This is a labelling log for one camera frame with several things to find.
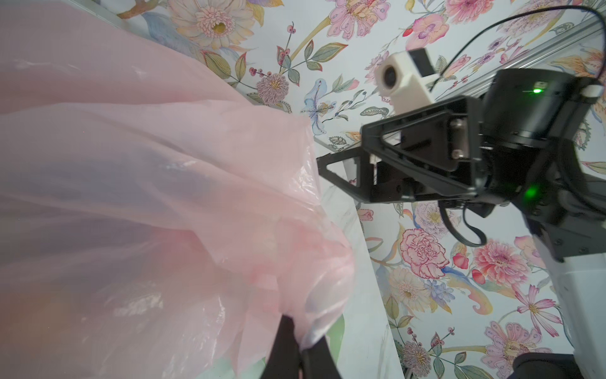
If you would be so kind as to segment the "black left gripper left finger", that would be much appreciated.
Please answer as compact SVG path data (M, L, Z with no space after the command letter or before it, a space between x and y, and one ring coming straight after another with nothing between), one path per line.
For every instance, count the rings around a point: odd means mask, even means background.
M261 379L302 378L301 356L294 335L294 321L282 316Z

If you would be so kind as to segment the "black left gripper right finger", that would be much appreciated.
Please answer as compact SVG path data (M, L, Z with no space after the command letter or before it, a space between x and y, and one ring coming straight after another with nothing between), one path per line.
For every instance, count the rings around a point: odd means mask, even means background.
M315 345L301 352L303 379L341 379L332 358L328 341L322 337Z

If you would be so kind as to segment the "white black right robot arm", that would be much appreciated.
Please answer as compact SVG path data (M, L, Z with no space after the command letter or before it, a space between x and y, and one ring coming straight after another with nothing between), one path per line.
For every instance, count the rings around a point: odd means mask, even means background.
M364 203L435 201L486 217L524 216L574 351L529 353L514 377L605 376L605 182L574 146L602 97L598 77L504 69L481 98L456 96L361 128L361 146L318 159L320 175Z

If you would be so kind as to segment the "pink plastic bag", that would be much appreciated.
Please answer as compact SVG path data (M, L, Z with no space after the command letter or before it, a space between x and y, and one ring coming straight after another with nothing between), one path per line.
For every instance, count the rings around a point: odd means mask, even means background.
M62 2L1 4L1 376L194 378L301 352L354 255L309 123Z

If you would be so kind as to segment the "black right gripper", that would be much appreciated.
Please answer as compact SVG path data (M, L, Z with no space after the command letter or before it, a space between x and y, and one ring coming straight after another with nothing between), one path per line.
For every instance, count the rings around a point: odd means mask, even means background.
M456 96L367 124L361 147L318 157L318 173L361 203L474 199L488 182L482 115L480 99Z

